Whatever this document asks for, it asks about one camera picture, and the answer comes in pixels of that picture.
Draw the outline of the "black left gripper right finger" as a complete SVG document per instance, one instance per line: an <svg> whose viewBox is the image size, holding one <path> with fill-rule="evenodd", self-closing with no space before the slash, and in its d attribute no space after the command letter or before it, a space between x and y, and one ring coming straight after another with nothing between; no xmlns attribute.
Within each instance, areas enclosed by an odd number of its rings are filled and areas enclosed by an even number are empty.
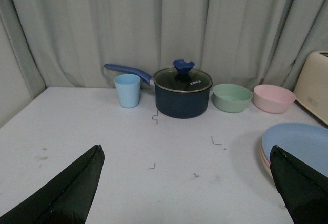
<svg viewBox="0 0 328 224"><path fill-rule="evenodd" d="M275 145L270 170L293 223L327 223L327 177Z"/></svg>

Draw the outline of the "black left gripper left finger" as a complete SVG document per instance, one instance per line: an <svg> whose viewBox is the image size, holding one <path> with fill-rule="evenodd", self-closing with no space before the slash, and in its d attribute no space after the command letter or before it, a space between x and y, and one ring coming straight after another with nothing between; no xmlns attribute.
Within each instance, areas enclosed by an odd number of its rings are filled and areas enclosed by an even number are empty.
<svg viewBox="0 0 328 224"><path fill-rule="evenodd" d="M42 188L1 216L1 223L85 223L104 161L101 145L93 146Z"/></svg>

